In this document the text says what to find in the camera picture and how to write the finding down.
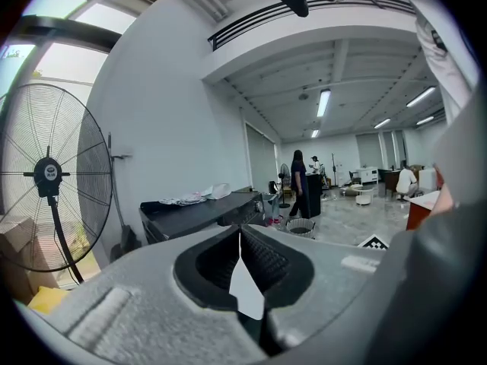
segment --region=fluorescent light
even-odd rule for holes
[[[436,89],[436,87],[429,87],[422,94],[420,94],[416,98],[412,99],[409,103],[407,103],[406,106],[414,106],[414,105],[416,105],[421,100],[423,100],[425,97],[427,97],[429,94],[432,94],[435,89]]]
[[[379,127],[382,127],[383,125],[386,125],[387,123],[390,122],[390,119],[386,119],[386,120],[383,120],[382,122],[380,122],[378,125],[376,125],[374,128],[375,129],[378,129]]]
[[[326,106],[328,105],[329,96],[332,93],[329,89],[323,90],[320,95],[320,106],[318,107],[318,117],[320,118],[325,114]]]
[[[426,119],[423,119],[423,120],[420,120],[419,122],[417,122],[416,124],[417,125],[422,125],[423,123],[426,123],[426,122],[429,122],[430,120],[433,120],[434,119],[434,116],[429,116],[428,118]]]

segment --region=tiled floor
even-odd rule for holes
[[[321,202],[321,215],[311,218],[316,222],[316,240],[356,246],[376,234],[390,243],[395,234],[406,229],[409,203],[391,198],[390,192],[385,197],[383,183],[371,205],[357,205],[355,197],[341,196],[340,192],[338,188],[328,191],[327,200]],[[285,220],[290,210],[281,208]]]

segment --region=chair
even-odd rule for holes
[[[374,189],[358,189],[357,197],[355,198],[355,203],[358,205],[369,205],[372,204],[374,200]]]
[[[349,175],[350,175],[351,184],[362,184],[362,180],[358,176],[358,172],[349,172]]]

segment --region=black pants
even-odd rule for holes
[[[301,216],[304,217],[305,219],[310,218],[310,205],[309,205],[309,199],[307,197],[307,194],[303,192],[301,196],[299,196],[296,193],[296,202],[292,206],[291,212],[289,215],[295,216],[299,211],[301,211]]]

